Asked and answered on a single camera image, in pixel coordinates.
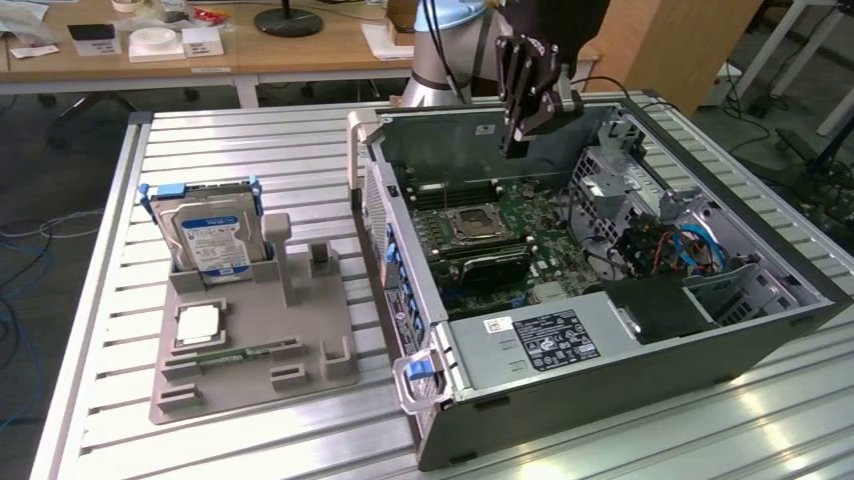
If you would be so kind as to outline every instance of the wooden desk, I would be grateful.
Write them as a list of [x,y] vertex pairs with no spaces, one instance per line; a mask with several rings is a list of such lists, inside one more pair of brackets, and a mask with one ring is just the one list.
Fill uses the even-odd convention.
[[[222,10],[236,13],[232,5],[224,5]],[[6,52],[9,72],[2,75],[4,80],[41,81],[89,80],[168,77],[193,74],[193,69],[226,67],[235,69],[237,65],[237,35],[236,32],[222,32],[222,47],[225,55],[200,57],[168,62],[130,63],[128,60],[128,33],[120,32],[121,53],[96,57],[80,57],[68,33],[66,25],[86,23],[109,23],[132,15],[112,10],[109,2],[104,0],[80,0],[78,3],[52,3],[45,22],[60,37],[60,51],[36,58],[16,59]],[[8,48],[22,47],[16,38],[6,40]]]
[[[311,9],[301,3],[299,6]],[[213,8],[229,11],[236,25],[221,35],[225,55],[130,63],[126,33],[121,34],[125,53],[80,57],[66,28],[68,24],[109,23],[129,15],[114,12],[105,0],[50,4],[45,22],[61,36],[60,52],[17,60],[8,53],[8,48],[20,47],[20,42],[13,38],[5,40],[8,48],[0,52],[0,95],[232,85],[240,106],[256,108],[255,87],[263,83],[409,76],[411,61],[383,62],[371,54],[361,33],[361,24],[368,21],[327,11],[333,9],[379,18],[383,15],[379,7],[361,3],[319,5],[313,11],[323,18],[324,28],[319,34],[305,38],[273,37],[255,28],[255,15],[273,8],[272,5],[236,3]],[[581,50],[576,78],[589,75],[597,58],[599,52],[593,48]]]
[[[304,38],[279,38],[255,28],[255,15],[273,8],[272,5],[239,6],[237,59],[243,73],[353,71],[411,68],[412,62],[380,62],[371,54],[361,24],[371,23],[323,10],[312,10],[323,18],[323,31]],[[337,11],[368,18],[383,15],[383,10],[364,4],[335,6]]]

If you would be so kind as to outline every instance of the black plastic part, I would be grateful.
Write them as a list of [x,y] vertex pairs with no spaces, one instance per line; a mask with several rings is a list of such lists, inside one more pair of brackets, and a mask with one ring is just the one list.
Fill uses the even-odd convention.
[[473,460],[475,458],[477,458],[477,454],[475,452],[468,452],[457,457],[453,457],[448,460],[448,463],[451,465],[456,465],[457,463],[463,463],[463,462],[468,462],[469,460]]
[[281,8],[264,10],[255,15],[257,29],[276,37],[297,38],[313,35],[323,30],[323,19],[313,13],[291,8],[285,17]]
[[[640,326],[637,341],[644,345],[716,328],[696,310],[676,276],[605,282],[603,288],[613,305],[628,311]],[[667,301],[649,302],[651,298]]]
[[771,108],[774,108],[774,99],[763,95],[747,107],[747,114],[756,118],[764,118]]
[[504,395],[503,397],[492,398],[483,402],[475,403],[475,410],[481,412],[484,410],[489,410],[492,408],[503,407],[509,405],[509,397]]
[[361,189],[353,188],[349,190],[349,208],[355,211],[361,210]]
[[128,115],[128,125],[145,125],[153,120],[154,112],[130,112],[130,115]]

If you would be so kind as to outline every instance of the hard drive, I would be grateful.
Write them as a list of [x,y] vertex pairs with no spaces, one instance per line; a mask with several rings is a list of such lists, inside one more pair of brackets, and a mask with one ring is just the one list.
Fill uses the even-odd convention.
[[140,185],[141,203],[160,228],[176,272],[197,270],[204,283],[240,280],[269,258],[261,235],[261,186]]

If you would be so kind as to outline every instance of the white cable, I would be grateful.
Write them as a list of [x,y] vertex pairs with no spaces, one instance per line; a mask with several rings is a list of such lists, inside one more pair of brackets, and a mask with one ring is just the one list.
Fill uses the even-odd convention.
[[73,220],[74,218],[88,217],[89,215],[102,215],[102,214],[104,214],[102,208],[100,210],[85,210],[82,212],[74,212],[61,217],[52,218],[50,220],[44,222],[37,229],[30,230],[28,232],[6,233],[2,230],[0,230],[0,236],[4,236],[6,238],[22,238],[22,237],[30,237],[32,235],[41,235],[45,238],[53,237],[54,239],[85,237],[86,235],[92,235],[93,233],[97,233],[98,229],[94,228],[84,232],[69,233],[65,235],[56,235],[56,234],[48,235],[48,229],[56,227],[60,223],[68,220]]

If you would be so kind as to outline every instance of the sticker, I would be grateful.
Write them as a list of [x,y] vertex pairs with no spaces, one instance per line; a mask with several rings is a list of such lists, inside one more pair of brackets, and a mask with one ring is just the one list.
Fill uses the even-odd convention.
[[236,236],[240,231],[237,217],[186,220],[181,227],[189,253],[201,273],[225,277],[248,270],[249,255],[243,240]]
[[48,53],[58,52],[58,48],[53,45],[48,45],[45,47],[34,47],[34,48],[10,48],[9,52],[14,55],[14,58],[29,58],[29,57],[40,57],[41,55],[46,55]]
[[531,364],[539,372],[599,356],[572,310],[520,320],[512,326]]
[[497,317],[489,318],[483,321],[483,326],[485,327],[487,333],[497,333],[504,332],[507,330],[512,330],[512,318],[509,317]]
[[121,53],[116,39],[90,41],[89,47],[94,49],[96,55],[114,55],[116,53]]
[[229,73],[231,67],[193,67],[189,71],[192,73]]
[[185,46],[189,48],[190,55],[205,55],[210,53],[210,49],[204,43],[188,43]]
[[495,133],[495,125],[477,125],[475,127],[475,135],[492,135]]

